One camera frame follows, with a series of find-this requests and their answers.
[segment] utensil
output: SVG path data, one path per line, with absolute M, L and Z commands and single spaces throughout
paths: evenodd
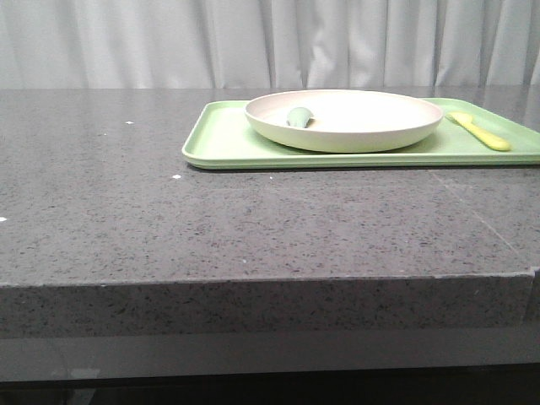
M 307 108 L 296 107 L 287 114 L 287 124 L 291 127 L 305 128 L 311 118 L 313 113 Z
M 499 150 L 506 152 L 512 149 L 510 143 L 501 137 L 498 137 L 494 133 L 478 127 L 473 124 L 473 116 L 462 111 L 452 111 L 446 114 L 446 117 L 467 129 L 472 135 L 474 135 L 479 141 L 481 141 L 488 148 L 493 150 Z

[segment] green tray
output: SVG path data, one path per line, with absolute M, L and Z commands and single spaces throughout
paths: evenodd
M 480 127 L 512 144 L 510 152 L 487 148 L 462 127 L 442 120 L 437 130 L 406 148 L 376 154 L 326 154 L 274 143 L 251 129 L 244 116 L 248 101 L 216 101 L 204 107 L 182 153 L 203 169 L 264 169 L 423 165 L 537 165 L 540 133 L 474 104 L 456 99 L 425 99 L 448 111 L 474 115 Z

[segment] stone surface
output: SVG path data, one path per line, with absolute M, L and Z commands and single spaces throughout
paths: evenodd
M 536 88 L 394 91 L 540 130 Z M 183 160 L 206 103 L 266 93 L 1 92 L 0 338 L 522 322 L 540 263 L 537 167 Z

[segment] white plate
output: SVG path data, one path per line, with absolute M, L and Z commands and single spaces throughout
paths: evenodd
M 295 107 L 313 112 L 307 128 L 290 127 Z M 428 137 L 443 110 L 406 95 L 363 90 L 300 90 L 264 95 L 246 105 L 263 137 L 299 149 L 364 153 L 402 148 Z

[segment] white curtain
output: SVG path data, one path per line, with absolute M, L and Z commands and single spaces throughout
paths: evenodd
M 540 84 L 540 0 L 0 0 L 0 88 Z

